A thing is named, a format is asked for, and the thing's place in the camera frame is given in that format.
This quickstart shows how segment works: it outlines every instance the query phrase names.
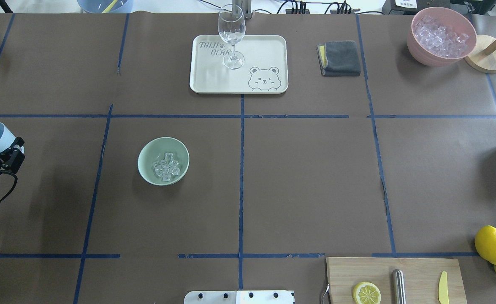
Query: cutting board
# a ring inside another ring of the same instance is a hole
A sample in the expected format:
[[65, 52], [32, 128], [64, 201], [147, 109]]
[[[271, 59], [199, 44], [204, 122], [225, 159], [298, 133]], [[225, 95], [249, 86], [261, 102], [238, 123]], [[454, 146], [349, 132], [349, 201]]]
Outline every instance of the cutting board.
[[450, 304], [467, 304], [462, 273], [454, 258], [331, 258], [327, 257], [331, 303], [355, 304], [352, 289], [372, 282], [381, 291], [381, 304], [393, 304], [392, 271], [404, 272], [406, 300], [410, 304], [439, 304], [437, 287], [441, 272], [448, 274]]

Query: folded towel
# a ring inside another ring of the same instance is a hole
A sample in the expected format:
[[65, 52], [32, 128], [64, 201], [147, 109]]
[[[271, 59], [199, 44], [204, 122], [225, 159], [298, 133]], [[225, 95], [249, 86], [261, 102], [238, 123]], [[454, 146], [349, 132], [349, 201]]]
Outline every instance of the folded towel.
[[318, 44], [317, 53], [323, 76], [360, 75], [356, 42], [329, 41], [325, 44]]

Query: wine glass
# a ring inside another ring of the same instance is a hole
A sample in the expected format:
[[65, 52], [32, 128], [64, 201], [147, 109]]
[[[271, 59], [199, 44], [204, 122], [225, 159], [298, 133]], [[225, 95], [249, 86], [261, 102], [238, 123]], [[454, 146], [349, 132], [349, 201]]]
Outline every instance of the wine glass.
[[242, 8], [236, 4], [227, 4], [220, 8], [217, 30], [221, 39], [233, 46], [233, 52], [223, 56], [223, 65], [232, 70], [242, 67], [244, 55], [235, 51], [235, 44], [240, 42], [246, 33]]

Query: bear face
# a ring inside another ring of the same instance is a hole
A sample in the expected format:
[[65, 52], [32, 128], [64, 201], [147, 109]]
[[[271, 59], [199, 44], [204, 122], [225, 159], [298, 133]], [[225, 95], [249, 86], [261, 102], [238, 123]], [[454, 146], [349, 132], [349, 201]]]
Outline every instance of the bear face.
[[254, 91], [277, 91], [281, 81], [278, 77], [278, 68], [271, 67], [268, 70], [262, 70], [258, 67], [253, 67], [249, 70], [252, 74], [248, 85]]

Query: glass base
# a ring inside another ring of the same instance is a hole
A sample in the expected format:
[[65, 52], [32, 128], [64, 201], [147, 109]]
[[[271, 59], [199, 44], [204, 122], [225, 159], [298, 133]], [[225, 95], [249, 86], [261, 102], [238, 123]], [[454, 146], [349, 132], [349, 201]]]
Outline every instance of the glass base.
[[223, 65], [232, 70], [242, 67], [242, 64], [244, 64], [244, 55], [241, 52], [235, 52], [235, 54], [235, 59], [233, 59], [233, 54], [223, 56]]

